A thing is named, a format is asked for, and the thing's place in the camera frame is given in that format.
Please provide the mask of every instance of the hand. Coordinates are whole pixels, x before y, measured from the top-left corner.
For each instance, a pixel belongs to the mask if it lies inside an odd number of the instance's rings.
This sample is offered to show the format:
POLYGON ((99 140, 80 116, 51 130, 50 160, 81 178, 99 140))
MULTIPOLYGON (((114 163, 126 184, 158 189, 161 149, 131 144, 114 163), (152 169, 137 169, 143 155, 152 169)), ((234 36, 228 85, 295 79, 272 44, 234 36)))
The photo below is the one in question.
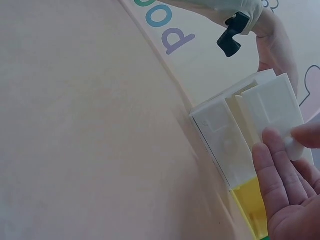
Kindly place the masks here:
POLYGON ((291 42, 280 19, 264 9, 252 31, 257 35, 256 44, 260 59, 258 71, 273 69, 277 76, 287 73, 297 96, 298 68, 291 42))
MULTIPOLYGON (((320 124, 292 130, 309 148, 320 148, 320 124)), ((271 240, 320 239, 320 172, 307 160, 290 162, 279 132, 267 128, 253 147, 253 163, 271 240)))

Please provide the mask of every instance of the finger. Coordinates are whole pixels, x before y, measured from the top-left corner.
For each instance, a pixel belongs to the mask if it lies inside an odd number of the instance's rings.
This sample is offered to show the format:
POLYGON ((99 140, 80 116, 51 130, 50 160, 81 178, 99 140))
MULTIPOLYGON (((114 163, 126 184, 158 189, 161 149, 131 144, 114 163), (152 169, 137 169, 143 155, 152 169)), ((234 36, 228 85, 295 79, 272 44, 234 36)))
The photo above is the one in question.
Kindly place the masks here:
POLYGON ((308 199, 308 195, 299 180, 295 167, 286 153, 285 143, 279 132, 267 128, 262 134, 263 142, 268 146, 276 170, 282 179, 290 205, 300 205, 308 199))
POLYGON ((306 159, 301 159, 293 162, 294 167, 301 176, 310 184, 317 195, 320 195, 320 172, 306 159))
POLYGON ((306 123, 295 127, 292 129, 291 135, 309 149, 320 148, 320 122, 306 123))
POLYGON ((295 170, 295 172, 298 175, 298 178, 299 178, 308 198, 312 198, 312 197, 317 196, 316 191, 312 188, 312 186, 308 183, 308 181, 304 179, 304 177, 300 174, 300 172, 297 169, 295 170))
POLYGON ((277 212, 290 205, 289 199, 268 147, 263 143, 254 145, 252 156, 269 221, 277 212))

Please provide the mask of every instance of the black plastic knob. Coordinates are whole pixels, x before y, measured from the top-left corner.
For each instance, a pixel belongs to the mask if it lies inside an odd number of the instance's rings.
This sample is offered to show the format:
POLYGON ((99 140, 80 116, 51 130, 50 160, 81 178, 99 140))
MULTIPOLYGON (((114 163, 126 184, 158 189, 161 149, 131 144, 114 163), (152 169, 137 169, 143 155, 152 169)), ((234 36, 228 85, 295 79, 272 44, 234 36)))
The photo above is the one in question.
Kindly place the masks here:
POLYGON ((227 30, 217 41, 218 46, 224 51, 227 58, 235 55, 241 48, 241 45, 236 42, 233 37, 240 34, 246 28, 250 18, 242 12, 237 12, 232 18, 228 19, 225 24, 227 30))

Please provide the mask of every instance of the beige surface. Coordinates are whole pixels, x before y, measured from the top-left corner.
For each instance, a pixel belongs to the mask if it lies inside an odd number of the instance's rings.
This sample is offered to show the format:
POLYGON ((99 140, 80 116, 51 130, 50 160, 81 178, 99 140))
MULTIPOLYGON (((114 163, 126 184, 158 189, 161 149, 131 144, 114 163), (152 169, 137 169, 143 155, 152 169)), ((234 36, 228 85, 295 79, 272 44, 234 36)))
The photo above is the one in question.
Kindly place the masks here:
POLYGON ((0 239, 250 239, 115 0, 0 3, 0 239))

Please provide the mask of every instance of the white plastic tab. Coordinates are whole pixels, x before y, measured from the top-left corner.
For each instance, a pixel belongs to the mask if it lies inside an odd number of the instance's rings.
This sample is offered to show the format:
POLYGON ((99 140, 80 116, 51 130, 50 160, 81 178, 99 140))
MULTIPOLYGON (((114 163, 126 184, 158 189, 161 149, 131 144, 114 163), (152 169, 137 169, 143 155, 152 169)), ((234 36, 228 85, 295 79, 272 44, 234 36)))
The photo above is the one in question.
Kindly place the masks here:
POLYGON ((256 175, 251 151, 223 96, 211 100, 191 116, 231 188, 256 175))
POLYGON ((288 136, 284 139, 285 151, 291 161, 301 159, 305 147, 297 142, 293 137, 288 136))
MULTIPOLYGON (((256 131, 262 139, 263 130, 273 127, 283 139, 290 137, 293 127, 304 123, 295 93, 286 74, 242 93, 256 131)), ((312 152, 304 149, 304 158, 313 164, 312 152)))

